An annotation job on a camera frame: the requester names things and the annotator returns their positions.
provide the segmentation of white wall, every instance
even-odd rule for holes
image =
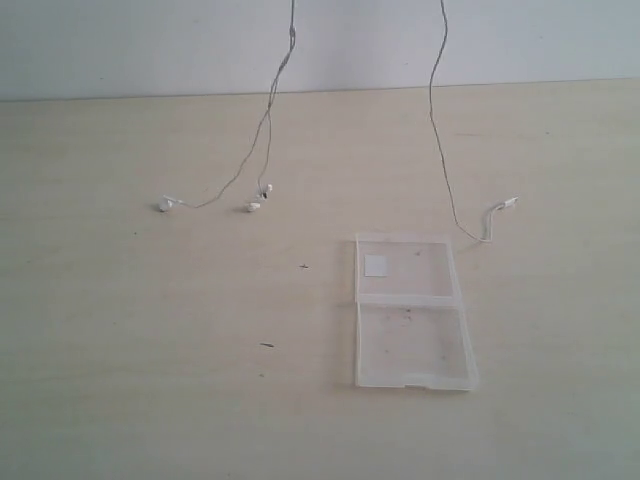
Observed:
[[[438,83],[640,76],[638,0],[447,0]],[[0,99],[256,92],[289,0],[1,0]],[[282,90],[424,85],[438,0],[298,0]]]

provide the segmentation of tabletop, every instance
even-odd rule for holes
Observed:
[[[632,478],[640,81],[0,104],[0,476]],[[354,386],[358,232],[447,234],[471,393]]]

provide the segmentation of transparent plastic box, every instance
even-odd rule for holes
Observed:
[[[356,384],[473,390],[464,303],[446,236],[356,237]]]

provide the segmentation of white cable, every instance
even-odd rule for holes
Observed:
[[[444,8],[444,0],[440,0],[440,10],[442,12],[442,20],[444,22],[444,35],[442,36],[442,43],[440,44],[440,49],[438,50],[438,55],[436,57],[436,61],[433,64],[433,69],[431,70],[431,76],[429,77],[429,120],[431,120],[431,126],[433,127],[433,134],[436,137],[436,143],[438,145],[438,152],[440,153],[440,163],[442,164],[442,172],[444,173],[444,181],[447,184],[447,190],[449,192],[449,202],[451,203],[451,213],[453,214],[453,221],[460,230],[462,230],[468,237],[482,243],[491,243],[493,241],[493,215],[498,210],[503,210],[505,208],[513,207],[518,201],[518,197],[510,198],[509,200],[505,200],[504,202],[500,202],[493,207],[489,208],[484,214],[484,233],[482,237],[477,237],[470,233],[466,228],[464,228],[460,221],[458,220],[458,212],[456,210],[456,202],[453,196],[453,190],[451,188],[451,182],[449,182],[449,174],[447,172],[447,162],[445,160],[444,151],[442,149],[442,142],[440,140],[440,134],[438,133],[438,127],[436,125],[436,121],[433,114],[433,79],[436,75],[436,71],[438,70],[438,65],[440,65],[440,60],[442,60],[442,53],[444,52],[444,48],[447,45],[447,39],[449,37],[449,20],[447,19],[447,12]]]
[[[256,148],[256,144],[258,143],[258,138],[260,136],[260,132],[262,131],[262,126],[263,126],[265,121],[267,121],[267,125],[268,125],[268,137],[269,137],[269,140],[268,140],[268,144],[267,144],[266,159],[265,159],[264,165],[262,167],[262,171],[260,172],[260,175],[258,177],[258,188],[259,188],[259,195],[261,195],[261,196],[264,196],[265,193],[268,193],[268,191],[270,191],[270,190],[267,191],[266,187],[262,186],[262,177],[266,173],[267,167],[269,166],[269,155],[270,155],[270,152],[271,152],[271,108],[273,107],[273,103],[274,103],[274,101],[276,99],[276,95],[278,93],[278,83],[280,82],[280,75],[282,74],[282,72],[284,71],[285,67],[289,63],[289,59],[291,58],[291,54],[293,53],[293,50],[296,47],[296,29],[295,29],[295,25],[294,25],[295,11],[296,11],[296,0],[291,0],[291,16],[290,16],[290,22],[289,22],[289,50],[287,51],[286,55],[284,56],[284,58],[280,62],[280,66],[278,67],[278,71],[276,72],[276,76],[274,77],[273,81],[271,82],[271,88],[269,89],[269,99],[267,101],[267,108],[266,108],[266,111],[264,112],[264,115],[262,115],[262,118],[260,119],[260,122],[258,123],[258,128],[256,129],[256,133],[255,133],[255,136],[253,138],[253,142],[251,144],[251,148],[249,149],[249,153],[240,162],[240,165],[239,165],[238,170],[236,171],[235,175],[220,189],[220,191],[217,193],[217,195],[215,197],[213,197],[213,198],[211,198],[209,200],[206,200],[206,201],[204,201],[202,203],[193,204],[193,203],[185,202],[184,200],[180,200],[180,199],[177,199],[177,198],[169,197],[168,195],[164,195],[160,199],[160,202],[158,202],[158,209],[161,212],[169,211],[174,205],[182,205],[182,206],[185,206],[185,207],[188,207],[188,208],[202,208],[202,207],[206,207],[207,205],[209,205],[209,204],[211,204],[213,202],[218,201],[222,197],[224,192],[227,190],[227,188],[229,188],[238,179],[238,177],[240,177],[240,174],[242,173],[242,170],[244,169],[247,161],[249,160],[251,155],[253,155],[253,152],[254,152],[254,150]]]

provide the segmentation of clear plastic case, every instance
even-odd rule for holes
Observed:
[[[356,383],[473,390],[478,384],[447,237],[358,234]]]

